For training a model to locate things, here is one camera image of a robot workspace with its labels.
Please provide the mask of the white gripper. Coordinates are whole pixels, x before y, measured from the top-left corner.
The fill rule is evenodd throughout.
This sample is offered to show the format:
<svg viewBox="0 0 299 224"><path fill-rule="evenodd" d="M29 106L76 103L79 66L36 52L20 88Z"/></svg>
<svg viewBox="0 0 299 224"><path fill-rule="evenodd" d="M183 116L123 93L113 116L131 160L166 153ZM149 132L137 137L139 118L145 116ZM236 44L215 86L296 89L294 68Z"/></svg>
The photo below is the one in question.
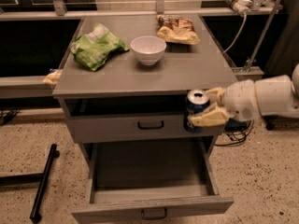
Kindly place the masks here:
<svg viewBox="0 0 299 224"><path fill-rule="evenodd" d="M194 127L220 126L230 118L249 121L261 116L253 80L236 82L225 90L222 87L209 89L206 94L212 105L203 112L188 116Z"/></svg>

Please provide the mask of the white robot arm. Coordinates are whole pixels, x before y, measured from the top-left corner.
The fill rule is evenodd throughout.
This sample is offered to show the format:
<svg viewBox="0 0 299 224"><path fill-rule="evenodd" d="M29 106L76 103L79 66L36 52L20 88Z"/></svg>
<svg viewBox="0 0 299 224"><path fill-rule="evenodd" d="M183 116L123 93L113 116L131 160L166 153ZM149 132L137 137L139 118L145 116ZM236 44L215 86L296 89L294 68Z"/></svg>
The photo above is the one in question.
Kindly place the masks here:
<svg viewBox="0 0 299 224"><path fill-rule="evenodd" d="M299 118L299 65L292 76L282 75L253 81L238 81L227 88L206 91L211 104L202 112L189 115L196 127L225 124L229 119L249 121L265 116Z"/></svg>

